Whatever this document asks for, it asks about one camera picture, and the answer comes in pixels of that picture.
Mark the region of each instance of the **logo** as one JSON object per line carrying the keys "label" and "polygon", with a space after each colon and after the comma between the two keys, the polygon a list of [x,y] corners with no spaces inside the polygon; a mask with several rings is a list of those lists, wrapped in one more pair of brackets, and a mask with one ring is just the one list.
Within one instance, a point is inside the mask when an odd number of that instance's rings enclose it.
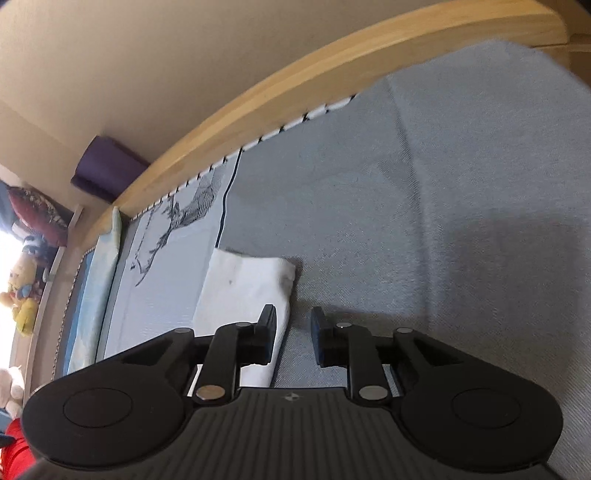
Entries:
{"label": "logo", "polygon": [[283,398],[287,401],[298,401],[301,397],[297,393],[290,392]]}

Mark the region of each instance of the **white plush toy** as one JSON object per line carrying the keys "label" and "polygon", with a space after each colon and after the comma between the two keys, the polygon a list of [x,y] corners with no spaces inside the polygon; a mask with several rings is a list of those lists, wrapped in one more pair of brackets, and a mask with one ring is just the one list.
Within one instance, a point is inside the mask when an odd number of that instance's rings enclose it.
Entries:
{"label": "white plush toy", "polygon": [[25,381],[21,369],[0,368],[0,408],[5,408],[13,420],[21,416],[24,394]]}

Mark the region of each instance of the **yellow plush toy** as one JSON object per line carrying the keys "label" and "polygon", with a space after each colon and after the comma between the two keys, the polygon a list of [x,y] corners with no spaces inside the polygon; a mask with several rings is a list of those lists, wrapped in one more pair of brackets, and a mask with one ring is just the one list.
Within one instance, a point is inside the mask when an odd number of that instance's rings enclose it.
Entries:
{"label": "yellow plush toy", "polygon": [[37,259],[23,252],[8,279],[8,291],[0,293],[0,303],[12,308],[12,318],[23,335],[33,333],[42,289],[37,276]]}

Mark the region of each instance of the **white cloth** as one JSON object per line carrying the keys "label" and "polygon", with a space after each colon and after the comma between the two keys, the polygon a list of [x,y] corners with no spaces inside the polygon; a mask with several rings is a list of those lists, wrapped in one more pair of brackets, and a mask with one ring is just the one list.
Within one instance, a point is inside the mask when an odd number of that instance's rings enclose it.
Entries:
{"label": "white cloth", "polygon": [[269,387],[287,327],[296,268],[283,258],[252,258],[214,249],[199,297],[193,329],[213,335],[228,323],[256,323],[263,307],[277,310],[277,332],[268,365],[249,365],[240,372],[243,387]]}

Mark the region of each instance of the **bed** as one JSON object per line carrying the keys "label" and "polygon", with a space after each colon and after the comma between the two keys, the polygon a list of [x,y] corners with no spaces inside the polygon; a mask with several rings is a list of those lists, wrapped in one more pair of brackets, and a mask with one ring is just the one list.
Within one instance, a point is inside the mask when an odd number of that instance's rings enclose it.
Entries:
{"label": "bed", "polygon": [[[71,244],[51,375],[29,372],[31,389],[69,371],[98,255],[113,281],[97,360],[191,326],[213,248],[278,256],[299,280],[274,385],[345,381],[306,360],[312,304],[374,334],[411,325],[551,391],[565,412],[551,464],[589,476],[591,92],[566,70],[568,48],[561,18],[532,0],[455,0],[271,75]],[[98,239],[114,212],[112,255]]]}

